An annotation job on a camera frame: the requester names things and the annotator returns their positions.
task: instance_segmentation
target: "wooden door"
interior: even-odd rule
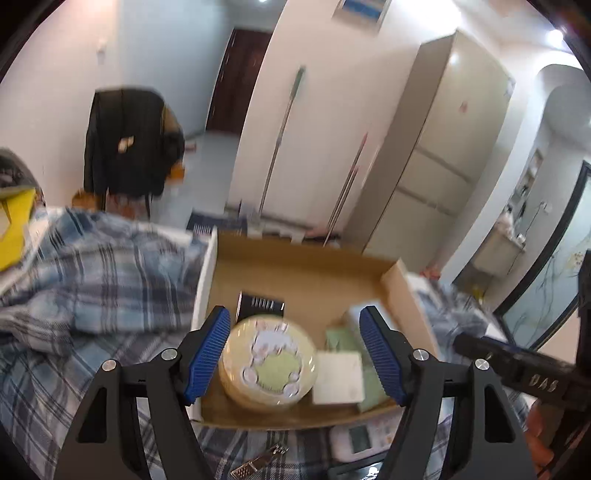
[[[234,29],[217,76],[206,130],[240,135],[271,34]]]

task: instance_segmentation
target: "blue gripper pad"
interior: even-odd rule
[[[221,309],[190,363],[189,380],[184,391],[184,398],[189,404],[205,395],[229,335],[230,312]]]
[[[376,321],[382,322],[384,327],[390,330],[383,319],[374,319],[367,307],[361,310],[359,314],[361,337],[386,395],[393,398],[398,405],[406,405],[407,394],[402,388],[400,364]]]

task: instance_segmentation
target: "yellow folder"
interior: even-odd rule
[[[21,259],[25,246],[24,228],[29,222],[34,201],[35,189],[24,190],[0,200],[0,209],[4,210],[10,222],[6,232],[3,235],[0,232],[0,271]]]

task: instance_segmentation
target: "tiled floor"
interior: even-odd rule
[[[237,135],[218,132],[197,137],[197,151],[183,158],[183,182],[167,184],[152,202],[152,221],[185,229],[193,210],[222,216],[239,141]]]

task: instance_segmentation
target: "bed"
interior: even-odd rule
[[[50,480],[101,363],[145,362],[189,331],[207,239],[74,209],[37,210],[25,238],[20,263],[0,275],[0,445],[17,471],[12,478]],[[458,332],[495,330],[491,317],[453,287],[414,275],[411,284],[446,361],[463,361],[451,348]],[[508,394],[524,423],[527,405]],[[152,478],[163,479],[147,401],[138,399],[138,411]],[[441,470],[451,412],[445,401],[426,478]],[[337,463],[328,429],[193,427],[216,478],[277,442],[290,450],[269,467],[270,478],[324,478]]]

